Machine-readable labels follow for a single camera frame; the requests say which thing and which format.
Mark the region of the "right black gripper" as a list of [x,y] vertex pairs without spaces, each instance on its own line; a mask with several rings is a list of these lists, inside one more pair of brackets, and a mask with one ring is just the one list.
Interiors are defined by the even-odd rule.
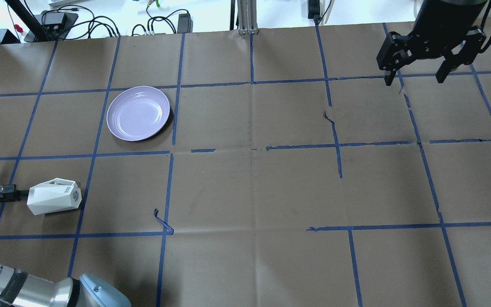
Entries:
[[471,64],[487,39],[476,23],[485,5],[485,0],[424,0],[409,33],[389,32],[376,56],[385,85],[416,60],[444,58],[435,74],[439,84],[462,64]]

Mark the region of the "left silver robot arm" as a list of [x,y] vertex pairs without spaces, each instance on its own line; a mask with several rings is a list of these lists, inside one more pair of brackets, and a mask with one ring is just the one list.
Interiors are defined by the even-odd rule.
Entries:
[[[35,215],[77,209],[82,192],[75,181],[54,178],[28,190],[0,185],[0,203],[26,200]],[[130,307],[131,302],[103,279],[83,274],[53,282],[0,264],[0,307]]]

